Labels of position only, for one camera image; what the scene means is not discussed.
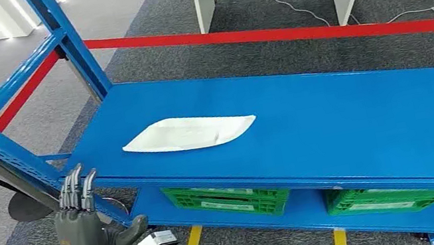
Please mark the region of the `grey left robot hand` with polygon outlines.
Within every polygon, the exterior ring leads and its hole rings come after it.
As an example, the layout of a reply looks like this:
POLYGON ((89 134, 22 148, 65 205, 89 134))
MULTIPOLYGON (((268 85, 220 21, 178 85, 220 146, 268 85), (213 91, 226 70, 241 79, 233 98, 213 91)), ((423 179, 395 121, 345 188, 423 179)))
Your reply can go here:
POLYGON ((94 204, 92 183, 96 170, 80 182, 82 164, 65 177, 59 195, 59 209, 54 226, 60 245, 132 245, 148 229, 148 217, 136 216, 131 225, 117 231, 103 226, 94 204))

